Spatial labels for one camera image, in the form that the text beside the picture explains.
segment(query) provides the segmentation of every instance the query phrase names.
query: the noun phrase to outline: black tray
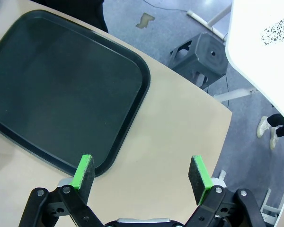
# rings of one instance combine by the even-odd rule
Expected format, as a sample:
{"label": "black tray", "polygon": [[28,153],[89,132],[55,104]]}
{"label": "black tray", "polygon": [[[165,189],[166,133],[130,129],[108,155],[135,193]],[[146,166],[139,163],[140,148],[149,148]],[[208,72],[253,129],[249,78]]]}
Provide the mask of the black tray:
{"label": "black tray", "polygon": [[0,132],[71,175],[82,154],[91,154],[100,175],[115,160],[149,83],[136,53],[31,11],[0,41]]}

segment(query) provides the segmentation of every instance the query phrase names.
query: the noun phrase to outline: sneaker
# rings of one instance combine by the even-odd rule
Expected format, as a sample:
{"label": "sneaker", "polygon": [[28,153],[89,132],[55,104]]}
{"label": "sneaker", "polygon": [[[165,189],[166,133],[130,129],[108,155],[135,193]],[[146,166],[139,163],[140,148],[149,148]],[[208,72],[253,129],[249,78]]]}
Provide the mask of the sneaker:
{"label": "sneaker", "polygon": [[275,148],[275,145],[279,140],[279,137],[276,134],[277,129],[278,129],[277,127],[271,128],[271,138],[270,138],[270,142],[269,142],[269,146],[270,146],[271,150],[273,150]]}
{"label": "sneaker", "polygon": [[257,137],[261,138],[264,132],[270,128],[270,124],[267,121],[268,117],[262,117],[259,125],[257,126]]}

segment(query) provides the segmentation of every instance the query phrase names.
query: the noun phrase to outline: concrete floor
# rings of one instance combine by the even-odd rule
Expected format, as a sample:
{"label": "concrete floor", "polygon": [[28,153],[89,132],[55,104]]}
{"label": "concrete floor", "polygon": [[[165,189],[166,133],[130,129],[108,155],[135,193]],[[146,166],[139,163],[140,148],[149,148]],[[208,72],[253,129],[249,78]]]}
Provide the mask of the concrete floor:
{"label": "concrete floor", "polygon": [[[228,6],[231,0],[147,0],[153,5],[169,9],[192,10],[209,20]],[[137,28],[143,13],[155,17],[147,28]],[[143,51],[163,64],[169,52],[200,32],[210,32],[183,11],[154,8],[143,0],[105,0],[104,17],[109,33]],[[228,31],[230,14],[216,24],[223,34]],[[248,88],[251,84],[230,65],[227,71],[229,90]],[[209,94],[227,91],[225,77],[209,86]],[[270,133],[256,137],[261,116],[277,113],[260,93],[230,101],[231,125],[214,171],[227,172],[225,182],[232,191],[249,188],[260,205],[268,188],[272,190],[268,205],[278,207],[284,192],[284,137],[274,151],[269,149]]]}

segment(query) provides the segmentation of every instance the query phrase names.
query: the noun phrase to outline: stool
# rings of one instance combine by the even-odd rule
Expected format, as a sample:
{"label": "stool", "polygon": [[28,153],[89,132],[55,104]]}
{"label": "stool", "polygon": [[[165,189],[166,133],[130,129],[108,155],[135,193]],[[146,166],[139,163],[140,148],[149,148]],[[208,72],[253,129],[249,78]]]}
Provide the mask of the stool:
{"label": "stool", "polygon": [[[176,54],[183,49],[188,51],[187,54],[175,61]],[[208,33],[200,33],[174,49],[168,63],[168,67],[177,73],[189,67],[197,74],[203,74],[201,89],[226,75],[227,66],[225,46]]]}

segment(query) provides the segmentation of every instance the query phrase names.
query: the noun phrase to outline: beige table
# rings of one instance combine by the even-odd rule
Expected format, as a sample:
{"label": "beige table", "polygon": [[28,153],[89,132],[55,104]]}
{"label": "beige table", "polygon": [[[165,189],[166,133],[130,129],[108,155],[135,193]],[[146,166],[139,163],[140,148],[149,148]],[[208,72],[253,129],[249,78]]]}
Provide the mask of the beige table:
{"label": "beige table", "polygon": [[[22,14],[44,9],[105,35],[141,55],[151,85],[110,168],[95,179],[88,205],[103,223],[118,218],[186,222],[196,208],[187,177],[201,154],[213,173],[231,112],[204,91],[130,45],[93,26],[28,0],[0,0],[0,39]],[[67,175],[0,135],[0,227],[17,226],[31,190],[49,191]],[[56,226],[74,226],[69,217]]]}

